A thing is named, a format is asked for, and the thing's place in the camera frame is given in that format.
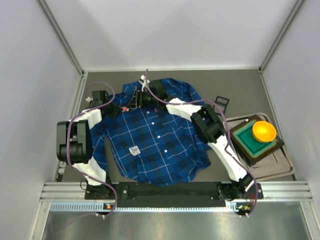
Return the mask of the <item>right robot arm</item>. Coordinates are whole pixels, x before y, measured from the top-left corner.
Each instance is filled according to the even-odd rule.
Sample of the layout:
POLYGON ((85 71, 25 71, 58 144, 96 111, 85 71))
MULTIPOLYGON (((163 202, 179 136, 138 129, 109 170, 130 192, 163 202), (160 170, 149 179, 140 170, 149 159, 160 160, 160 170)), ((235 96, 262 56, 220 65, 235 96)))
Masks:
POLYGON ((135 88, 129 103, 130 107, 160 107, 170 115, 179 116, 190 121, 197 137, 214 150, 229 175, 231 184, 222 186, 220 194, 228 201, 244 197, 251 189, 258 191, 258 184, 252 173, 240 162, 231 147, 231 132, 227 120, 220 120, 214 107, 217 105, 198 105, 201 100, 185 102, 168 95, 158 80, 149 81, 144 75, 138 82, 141 89, 135 88))

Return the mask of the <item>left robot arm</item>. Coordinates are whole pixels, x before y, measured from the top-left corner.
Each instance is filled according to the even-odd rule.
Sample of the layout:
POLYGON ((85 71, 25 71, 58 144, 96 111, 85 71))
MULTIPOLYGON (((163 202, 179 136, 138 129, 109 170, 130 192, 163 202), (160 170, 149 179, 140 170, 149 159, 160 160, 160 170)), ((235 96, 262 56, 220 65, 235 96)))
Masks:
POLYGON ((56 155, 59 161, 70 165, 81 173, 90 186, 107 182, 107 172, 94 157, 91 130, 105 117, 116 117, 122 109, 111 102, 112 97, 105 90, 96 90, 87 97, 89 108, 74 119, 60 121, 56 126, 56 155))

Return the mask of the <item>blue plaid button shirt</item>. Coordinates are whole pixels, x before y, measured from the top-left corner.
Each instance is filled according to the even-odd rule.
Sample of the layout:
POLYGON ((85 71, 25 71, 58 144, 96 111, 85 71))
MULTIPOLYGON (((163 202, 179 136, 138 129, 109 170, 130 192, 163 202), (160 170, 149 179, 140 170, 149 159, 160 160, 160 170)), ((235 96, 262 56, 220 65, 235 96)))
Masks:
POLYGON ((158 107, 106 117, 90 133, 98 165, 108 168, 105 143, 109 142, 120 174, 140 183, 187 183, 211 164, 209 146, 199 140, 193 124, 158 107), (139 155, 130 153, 134 146, 138 146, 139 155))

